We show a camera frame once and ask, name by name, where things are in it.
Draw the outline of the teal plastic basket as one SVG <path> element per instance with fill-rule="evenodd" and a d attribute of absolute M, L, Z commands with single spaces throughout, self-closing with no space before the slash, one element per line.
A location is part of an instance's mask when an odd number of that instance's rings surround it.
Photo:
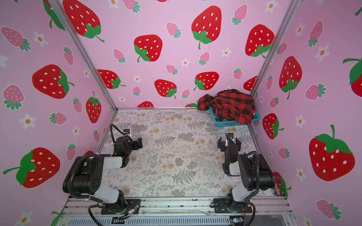
<path fill-rule="evenodd" d="M 214 120 L 214 123 L 216 124 L 216 127 L 233 127 L 233 126 L 241 126 L 242 124 L 236 122 L 236 121 L 217 121 L 216 120 L 216 116 L 214 113 L 214 110 L 212 108 L 209 109 L 211 116 Z M 260 115 L 259 113 L 256 111 L 253 121 L 258 121 L 260 120 Z"/>

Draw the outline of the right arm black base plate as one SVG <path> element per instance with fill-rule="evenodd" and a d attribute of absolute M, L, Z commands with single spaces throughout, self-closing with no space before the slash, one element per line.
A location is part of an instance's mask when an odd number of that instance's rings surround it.
<path fill-rule="evenodd" d="M 227 198 L 215 198 L 210 208 L 214 209 L 215 213 L 252 213 L 253 209 L 250 205 L 244 202 L 234 202 Z"/>

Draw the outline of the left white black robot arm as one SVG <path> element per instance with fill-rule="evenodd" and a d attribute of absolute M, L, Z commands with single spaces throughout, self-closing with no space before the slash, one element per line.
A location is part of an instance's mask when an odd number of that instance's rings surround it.
<path fill-rule="evenodd" d="M 102 173 L 126 167 L 132 151 L 143 148 L 142 138 L 134 141 L 129 136 L 119 137 L 114 146 L 113 155 L 97 153 L 77 157 L 63 182 L 63 191 L 72 198 L 98 202 L 106 213 L 130 210 L 124 193 L 104 184 Z"/>

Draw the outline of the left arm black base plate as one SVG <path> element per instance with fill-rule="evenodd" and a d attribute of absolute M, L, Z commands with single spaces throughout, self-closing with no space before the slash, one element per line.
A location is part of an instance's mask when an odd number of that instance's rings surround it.
<path fill-rule="evenodd" d="M 130 214 L 138 214 L 140 204 L 141 199 L 125 199 L 113 204 L 104 204 L 101 215 L 126 215 L 129 212 Z"/>

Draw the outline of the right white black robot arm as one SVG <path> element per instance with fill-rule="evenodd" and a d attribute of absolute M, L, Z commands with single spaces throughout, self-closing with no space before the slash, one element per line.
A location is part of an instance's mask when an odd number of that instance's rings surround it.
<path fill-rule="evenodd" d="M 275 177 L 263 155 L 257 151 L 241 154 L 241 142 L 226 134 L 226 140 L 219 138 L 217 147 L 224 153 L 222 169 L 228 177 L 240 177 L 241 183 L 229 190 L 227 196 L 214 199 L 216 213 L 237 213 L 251 206 L 251 198 L 260 191 L 272 189 Z"/>

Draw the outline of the aluminium rail frame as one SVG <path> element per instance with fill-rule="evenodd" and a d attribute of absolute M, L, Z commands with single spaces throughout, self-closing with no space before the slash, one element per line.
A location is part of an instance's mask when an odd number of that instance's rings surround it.
<path fill-rule="evenodd" d="M 284 197 L 256 196 L 254 206 L 238 213 L 216 213 L 213 197 L 141 197 L 137 211 L 122 220 L 121 214 L 101 214 L 88 207 L 93 201 L 70 198 L 58 215 L 55 226 L 296 226 L 296 217 Z"/>

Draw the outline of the red black plaid shirt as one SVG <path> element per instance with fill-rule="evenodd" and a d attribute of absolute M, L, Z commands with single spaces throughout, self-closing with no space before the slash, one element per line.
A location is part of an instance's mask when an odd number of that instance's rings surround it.
<path fill-rule="evenodd" d="M 236 121 L 242 125 L 249 125 L 256 113 L 253 98 L 236 89 L 220 91 L 216 96 L 202 96 L 199 99 L 198 110 L 209 109 L 212 109 L 215 117 L 220 120 Z"/>

